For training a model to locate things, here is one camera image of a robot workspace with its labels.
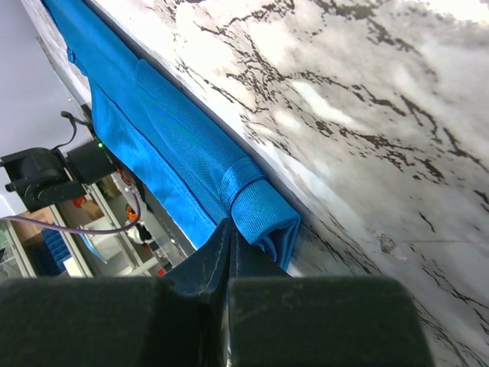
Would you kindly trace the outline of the blue satin napkin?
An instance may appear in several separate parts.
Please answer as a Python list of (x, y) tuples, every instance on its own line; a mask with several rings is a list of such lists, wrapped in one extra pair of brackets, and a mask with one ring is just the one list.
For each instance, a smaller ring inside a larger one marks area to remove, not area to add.
[(287, 268), (300, 215), (258, 165), (191, 99), (82, 1), (45, 1), (88, 79), (97, 136), (195, 245), (225, 218)]

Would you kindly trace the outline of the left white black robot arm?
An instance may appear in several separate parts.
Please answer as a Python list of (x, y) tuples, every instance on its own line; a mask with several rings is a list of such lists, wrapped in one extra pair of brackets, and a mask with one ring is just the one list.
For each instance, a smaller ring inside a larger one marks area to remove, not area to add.
[(16, 216), (86, 195), (86, 187), (116, 172), (98, 141), (67, 153), (29, 148), (1, 157), (1, 217)]

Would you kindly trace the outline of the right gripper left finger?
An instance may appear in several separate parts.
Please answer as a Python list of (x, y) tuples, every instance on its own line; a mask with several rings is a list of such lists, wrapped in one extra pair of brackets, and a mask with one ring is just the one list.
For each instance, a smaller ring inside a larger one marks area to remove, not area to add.
[(232, 222), (162, 277), (1, 286), (3, 366), (224, 366)]

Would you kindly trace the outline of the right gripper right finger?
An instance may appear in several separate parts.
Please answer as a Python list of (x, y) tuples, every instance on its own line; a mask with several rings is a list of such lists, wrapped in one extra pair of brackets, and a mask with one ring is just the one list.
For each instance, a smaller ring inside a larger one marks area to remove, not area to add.
[(431, 366), (409, 292), (380, 276), (294, 278), (228, 233), (234, 366)]

